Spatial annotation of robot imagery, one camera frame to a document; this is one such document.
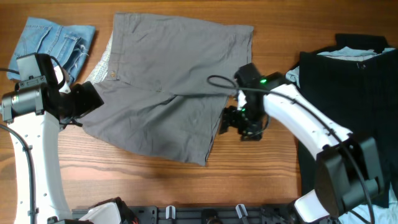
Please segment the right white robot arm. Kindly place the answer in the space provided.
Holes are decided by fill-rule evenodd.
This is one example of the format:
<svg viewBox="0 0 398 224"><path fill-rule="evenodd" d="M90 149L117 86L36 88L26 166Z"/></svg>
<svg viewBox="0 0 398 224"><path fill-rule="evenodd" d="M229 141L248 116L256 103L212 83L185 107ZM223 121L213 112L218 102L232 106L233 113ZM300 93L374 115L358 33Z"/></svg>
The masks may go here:
<svg viewBox="0 0 398 224"><path fill-rule="evenodd" d="M311 191L294 200L279 215L289 223L338 222L345 213L365 204L374 223L371 200L383 193L376 142L354 134L308 102L280 73L262 76L254 64L238 69L227 88L237 106L223 110L220 133L237 128L243 141L259 141L272 118L282 123L315 161Z"/></svg>

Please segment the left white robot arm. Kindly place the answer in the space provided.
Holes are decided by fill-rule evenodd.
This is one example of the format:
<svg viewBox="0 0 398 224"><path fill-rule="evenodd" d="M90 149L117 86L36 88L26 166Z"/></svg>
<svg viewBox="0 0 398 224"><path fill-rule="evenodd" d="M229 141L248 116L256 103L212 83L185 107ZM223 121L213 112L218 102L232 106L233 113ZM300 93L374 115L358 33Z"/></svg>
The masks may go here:
<svg viewBox="0 0 398 224"><path fill-rule="evenodd" d="M16 161L15 223L77 223L62 187L58 135L68 125L99 108L103 100L91 82L63 93L48 54L17 58L20 82L1 101L3 124L12 139Z"/></svg>

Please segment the grey cotton shorts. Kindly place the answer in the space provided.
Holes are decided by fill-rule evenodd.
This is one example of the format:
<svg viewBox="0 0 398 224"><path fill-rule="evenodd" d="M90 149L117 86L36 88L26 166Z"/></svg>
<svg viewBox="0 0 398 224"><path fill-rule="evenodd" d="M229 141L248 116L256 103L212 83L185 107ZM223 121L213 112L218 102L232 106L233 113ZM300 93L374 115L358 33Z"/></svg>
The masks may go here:
<svg viewBox="0 0 398 224"><path fill-rule="evenodd" d="M252 26L157 14L117 13L103 104L82 117L83 130L145 156L205 165L232 78L251 62Z"/></svg>

